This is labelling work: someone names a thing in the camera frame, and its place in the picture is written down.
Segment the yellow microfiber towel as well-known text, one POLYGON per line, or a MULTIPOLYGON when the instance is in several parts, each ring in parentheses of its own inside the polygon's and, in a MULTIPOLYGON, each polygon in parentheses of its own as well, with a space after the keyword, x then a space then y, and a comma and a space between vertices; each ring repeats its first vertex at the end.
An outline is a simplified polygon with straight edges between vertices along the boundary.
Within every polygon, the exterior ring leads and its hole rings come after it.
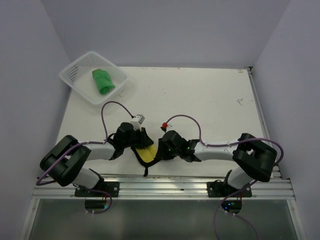
POLYGON ((131 147, 134 155, 136 156, 139 164, 144 167, 143 177, 147 177, 149 174, 149 168, 157 164, 160 160, 156 158, 158 149, 154 144, 147 148, 135 148, 131 147))

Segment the green microfiber towel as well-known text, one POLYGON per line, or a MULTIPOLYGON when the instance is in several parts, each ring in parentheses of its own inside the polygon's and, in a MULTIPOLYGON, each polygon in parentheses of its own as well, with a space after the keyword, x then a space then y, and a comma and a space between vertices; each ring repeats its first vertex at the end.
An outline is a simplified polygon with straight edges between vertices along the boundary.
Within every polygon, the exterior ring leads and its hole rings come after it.
POLYGON ((102 69, 96 69, 92 71, 92 78, 95 81, 98 92, 101 95, 108 94, 116 86, 113 84, 109 73, 102 69))

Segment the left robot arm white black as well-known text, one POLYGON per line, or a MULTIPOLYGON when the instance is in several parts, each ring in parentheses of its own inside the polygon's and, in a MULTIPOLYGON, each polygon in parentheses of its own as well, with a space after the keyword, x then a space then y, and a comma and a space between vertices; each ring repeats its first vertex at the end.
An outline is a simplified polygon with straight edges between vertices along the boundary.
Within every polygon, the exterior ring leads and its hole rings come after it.
POLYGON ((73 184, 85 187, 92 196, 103 193, 102 177, 92 169, 84 168, 87 161, 115 160, 125 149, 131 149, 146 169, 155 161, 157 148, 144 127, 136 128, 123 122, 105 142, 79 142, 72 135, 66 135, 41 160, 39 166, 45 176, 65 187, 73 184))

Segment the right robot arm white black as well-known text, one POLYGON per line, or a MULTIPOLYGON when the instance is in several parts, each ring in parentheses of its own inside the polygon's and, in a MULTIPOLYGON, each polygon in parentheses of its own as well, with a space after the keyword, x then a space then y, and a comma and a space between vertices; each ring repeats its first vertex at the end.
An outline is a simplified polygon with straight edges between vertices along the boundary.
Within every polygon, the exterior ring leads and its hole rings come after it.
POLYGON ((243 133, 236 142, 203 144, 199 139, 186 140, 175 130, 167 131, 158 141, 156 158, 160 161, 176 157, 192 163, 208 160, 233 161, 238 168, 230 170, 223 182, 223 192, 235 196, 252 181, 269 182, 277 151, 265 138, 243 133))

